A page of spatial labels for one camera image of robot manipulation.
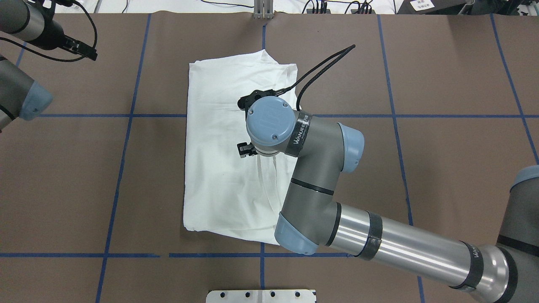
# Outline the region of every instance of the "folded fabric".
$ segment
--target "folded fabric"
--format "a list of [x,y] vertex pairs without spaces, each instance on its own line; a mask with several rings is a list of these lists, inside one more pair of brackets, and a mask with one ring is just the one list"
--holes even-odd
[[[295,64],[265,50],[189,65],[183,225],[234,238],[277,244],[273,233],[296,159],[284,154],[241,159],[251,142],[240,97],[296,81]],[[291,106],[294,91],[281,96]]]

